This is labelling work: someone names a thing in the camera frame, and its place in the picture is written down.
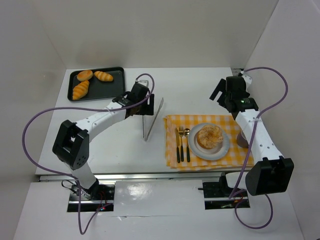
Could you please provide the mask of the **metal tongs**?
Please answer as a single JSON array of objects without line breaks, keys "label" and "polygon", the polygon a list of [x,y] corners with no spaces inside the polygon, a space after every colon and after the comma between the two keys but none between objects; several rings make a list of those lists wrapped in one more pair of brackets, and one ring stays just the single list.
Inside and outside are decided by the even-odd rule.
[{"label": "metal tongs", "polygon": [[153,115],[143,115],[142,116],[142,138],[145,142],[148,141],[148,138],[152,132],[152,129],[155,125],[156,119],[159,116],[159,113],[163,107],[164,98],[157,100],[155,102],[155,110]]}]

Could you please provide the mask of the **large sugared bread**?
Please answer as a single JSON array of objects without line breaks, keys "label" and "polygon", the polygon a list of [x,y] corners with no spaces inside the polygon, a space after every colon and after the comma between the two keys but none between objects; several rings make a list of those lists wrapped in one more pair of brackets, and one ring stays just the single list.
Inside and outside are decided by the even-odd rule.
[{"label": "large sugared bread", "polygon": [[197,133],[197,143],[204,149],[216,148],[223,140],[223,130],[216,125],[207,124]]}]

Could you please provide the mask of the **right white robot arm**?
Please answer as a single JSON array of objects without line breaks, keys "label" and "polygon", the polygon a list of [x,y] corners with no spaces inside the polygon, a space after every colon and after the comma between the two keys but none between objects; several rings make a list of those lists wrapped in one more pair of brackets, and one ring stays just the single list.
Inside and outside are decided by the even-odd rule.
[{"label": "right white robot arm", "polygon": [[232,189],[246,190],[251,196],[283,193],[287,190],[294,163],[273,143],[260,115],[256,101],[247,92],[251,78],[229,76],[221,79],[210,96],[231,113],[247,140],[248,154],[254,166],[249,171],[227,173],[226,184]]}]

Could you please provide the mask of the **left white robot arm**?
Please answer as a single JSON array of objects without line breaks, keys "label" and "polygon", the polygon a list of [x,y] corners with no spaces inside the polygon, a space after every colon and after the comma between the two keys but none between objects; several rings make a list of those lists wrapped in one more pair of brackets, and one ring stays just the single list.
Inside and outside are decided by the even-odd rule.
[{"label": "left white robot arm", "polygon": [[69,167],[81,188],[93,196],[102,188],[87,163],[90,156],[90,142],[112,125],[134,115],[154,114],[155,95],[149,88],[136,82],[130,91],[115,97],[103,109],[85,119],[61,123],[52,151]]}]

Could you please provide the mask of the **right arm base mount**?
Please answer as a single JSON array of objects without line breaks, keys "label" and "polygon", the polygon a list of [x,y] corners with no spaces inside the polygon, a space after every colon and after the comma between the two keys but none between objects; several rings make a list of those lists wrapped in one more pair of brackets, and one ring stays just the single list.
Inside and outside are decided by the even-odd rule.
[{"label": "right arm base mount", "polygon": [[203,193],[205,210],[234,209],[237,204],[239,208],[250,208],[246,191],[229,199],[233,189],[228,187],[224,173],[217,180],[203,181],[198,190]]}]

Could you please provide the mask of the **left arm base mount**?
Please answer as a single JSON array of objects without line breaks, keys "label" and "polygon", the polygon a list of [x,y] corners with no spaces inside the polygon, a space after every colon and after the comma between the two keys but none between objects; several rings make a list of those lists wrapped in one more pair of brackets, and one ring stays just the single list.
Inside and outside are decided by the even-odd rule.
[{"label": "left arm base mount", "polygon": [[83,188],[80,191],[76,183],[71,180],[63,180],[61,186],[69,190],[68,213],[75,213],[78,211],[79,196],[81,196],[81,212],[93,213],[96,210],[99,210],[100,212],[114,211],[116,189],[114,182],[100,184],[97,190],[94,190],[92,193],[87,193]]}]

